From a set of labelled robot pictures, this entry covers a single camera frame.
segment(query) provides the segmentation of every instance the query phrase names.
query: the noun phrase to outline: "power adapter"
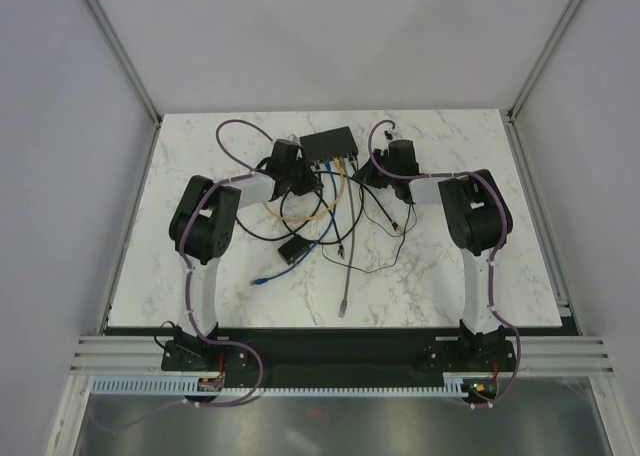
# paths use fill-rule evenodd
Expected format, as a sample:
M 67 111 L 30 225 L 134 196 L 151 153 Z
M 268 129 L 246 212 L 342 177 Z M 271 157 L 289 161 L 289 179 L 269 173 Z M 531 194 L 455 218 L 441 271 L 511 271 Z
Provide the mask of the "power adapter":
M 280 256 L 282 256 L 282 259 L 291 266 L 300 256 L 309 250 L 309 246 L 311 246 L 311 241 L 294 234 L 289 241 L 278 248 L 278 252 Z

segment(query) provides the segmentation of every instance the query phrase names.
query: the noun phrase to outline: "white wall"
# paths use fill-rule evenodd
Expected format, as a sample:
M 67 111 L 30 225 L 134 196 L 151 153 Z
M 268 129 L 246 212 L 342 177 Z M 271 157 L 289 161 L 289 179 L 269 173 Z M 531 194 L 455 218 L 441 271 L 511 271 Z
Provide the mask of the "white wall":
M 587 0 L 519 124 L 573 302 L 640 429 L 639 22 L 638 0 Z
M 0 454 L 42 454 L 151 123 L 80 0 L 0 0 Z
M 506 108 L 567 0 L 101 0 L 163 113 Z

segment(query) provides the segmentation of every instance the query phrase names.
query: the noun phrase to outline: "white marble surface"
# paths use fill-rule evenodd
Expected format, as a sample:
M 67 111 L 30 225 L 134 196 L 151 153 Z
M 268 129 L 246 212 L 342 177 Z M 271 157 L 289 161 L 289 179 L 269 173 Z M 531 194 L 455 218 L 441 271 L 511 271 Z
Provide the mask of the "white marble surface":
M 349 126 L 367 159 L 365 138 L 374 123 L 391 117 L 403 138 L 413 140 L 422 171 L 460 171 L 488 168 L 511 210 L 514 229 L 499 256 L 496 304 L 519 326 L 558 326 L 560 317 L 534 233 L 522 186 L 497 110 L 459 111 L 345 111 L 246 114 L 167 115 L 120 275 L 109 325 L 158 326 L 177 321 L 184 311 L 184 271 L 168 227 L 189 178 L 202 174 L 213 179 L 244 173 L 215 141 L 216 126 L 225 119 L 243 118 L 260 125 L 274 139 L 291 134 Z M 235 155 L 256 164 L 271 152 L 271 143 L 251 128 L 229 125 L 222 138 Z M 375 138 L 384 144 L 382 132 Z M 332 189 L 325 180 L 325 195 Z M 406 208 L 391 188 L 377 191 L 400 224 Z M 315 196 L 287 200 L 287 214 L 302 214 L 316 204 Z M 373 201 L 367 212 L 385 227 Z M 464 281 L 460 251 L 450 240 L 441 206 L 418 205 L 416 227 L 407 235 L 397 265 L 375 274 L 352 272 L 349 308 L 338 317 L 346 269 L 322 258 L 319 248 L 288 275 L 262 286 L 256 277 L 285 269 L 277 255 L 282 243 L 255 240 L 236 226 L 232 244 L 218 273 L 217 311 L 222 325 L 253 327 L 379 327 L 457 326 L 462 314 Z M 350 226 L 348 199 L 338 207 L 342 232 Z M 282 234 L 280 222 L 261 205 L 240 211 L 253 231 Z M 302 234 L 319 235 L 328 218 L 309 224 Z M 334 239 L 333 232 L 327 238 Z M 351 238 L 345 242 L 347 256 Z M 354 265 L 374 269 L 393 261 L 400 238 L 390 238 L 363 217 L 356 232 Z M 326 254 L 337 258 L 337 248 Z

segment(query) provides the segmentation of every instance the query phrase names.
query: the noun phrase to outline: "small black box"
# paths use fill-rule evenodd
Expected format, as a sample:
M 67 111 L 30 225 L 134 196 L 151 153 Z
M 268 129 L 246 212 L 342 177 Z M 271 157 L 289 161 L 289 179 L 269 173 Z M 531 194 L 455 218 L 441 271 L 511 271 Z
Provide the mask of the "small black box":
M 310 164 L 358 155 L 358 147 L 349 126 L 302 136 L 300 146 Z
M 289 241 L 278 248 L 278 252 L 288 265 L 292 265 L 300 256 L 307 252 L 310 245 L 311 241 L 294 234 Z

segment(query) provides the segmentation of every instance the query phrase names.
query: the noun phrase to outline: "blue cable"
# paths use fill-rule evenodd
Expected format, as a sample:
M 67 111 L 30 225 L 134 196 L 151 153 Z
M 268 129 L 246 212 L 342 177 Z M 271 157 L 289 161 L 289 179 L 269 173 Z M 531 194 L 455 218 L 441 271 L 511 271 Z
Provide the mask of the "blue cable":
M 329 164 L 328 161 L 326 161 L 324 163 L 325 168 L 327 168 L 327 170 L 329 171 L 329 175 L 331 176 L 331 182 L 333 183 L 333 192 L 335 194 L 335 197 L 338 197 L 338 186 L 336 185 L 336 180 L 335 177 L 333 175 L 333 172 L 331 171 L 331 165 Z M 269 281 L 279 278 L 280 276 L 284 276 L 287 273 L 290 273 L 291 271 L 294 270 L 294 268 L 296 268 L 297 266 L 300 265 L 300 263 L 302 263 L 302 261 L 304 261 L 306 259 L 307 256 L 309 256 L 309 254 L 311 254 L 311 251 L 313 251 L 313 249 L 318 246 L 318 243 L 320 241 L 322 241 L 324 239 L 324 237 L 327 235 L 327 233 L 329 232 L 329 230 L 331 229 L 331 226 L 333 226 L 333 219 L 335 218 L 335 215 L 333 214 L 333 211 L 329 211 L 329 215 L 331 216 L 331 220 L 329 221 L 329 226 L 327 226 L 327 229 L 324 230 L 324 233 L 322 233 L 320 235 L 320 237 L 313 242 L 313 244 L 311 246 L 309 246 L 309 249 L 307 249 L 307 251 L 300 256 L 295 263 L 293 263 L 291 266 L 289 266 L 287 269 L 285 269 L 284 271 L 281 271 L 278 274 L 274 274 L 273 276 L 269 276 L 266 278 L 257 278 L 254 279 L 253 281 L 251 281 L 251 285 L 252 286 L 259 286 L 261 284 L 265 284 L 268 283 Z

